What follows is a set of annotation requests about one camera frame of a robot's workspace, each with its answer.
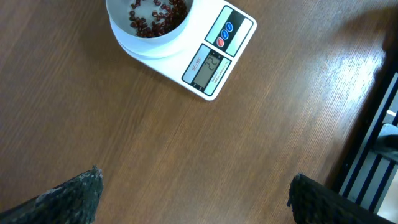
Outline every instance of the bowl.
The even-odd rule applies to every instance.
[[[162,4],[166,3],[167,5],[169,5],[168,0],[159,1]],[[135,0],[106,0],[106,8],[108,10],[110,19],[117,25],[118,29],[122,32],[121,35],[124,36],[124,39],[131,39],[132,41],[140,40],[150,44],[165,44],[178,37],[178,35],[180,35],[184,28],[187,26],[195,1],[197,0],[185,0],[188,14],[178,27],[170,31],[168,34],[153,38],[138,37],[136,35],[137,30],[130,26],[131,21],[129,20],[129,13],[132,10],[131,4],[134,3]],[[146,22],[149,24],[149,27],[151,27],[151,23],[154,20],[154,17],[152,17],[151,14],[154,10],[159,12],[159,10],[161,9],[160,6],[155,6],[153,0],[141,0],[141,6],[136,8],[134,11],[136,12],[136,17],[144,17],[145,19],[147,19]]]

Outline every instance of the white object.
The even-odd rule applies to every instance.
[[[130,56],[198,96],[214,100],[257,29],[257,23],[224,0],[192,1],[188,16],[185,28],[167,43],[150,44],[133,37],[112,18],[111,27]]]

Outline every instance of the wooden table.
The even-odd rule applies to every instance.
[[[102,168],[97,223],[293,223],[383,63],[396,0],[231,3],[259,26],[205,102],[130,58],[104,0],[0,0],[0,211]]]

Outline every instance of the white scale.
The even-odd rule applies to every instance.
[[[194,94],[214,100],[257,29],[257,22],[224,0],[193,1],[188,16],[184,30],[166,44],[131,41],[112,19],[111,27],[130,56]]]

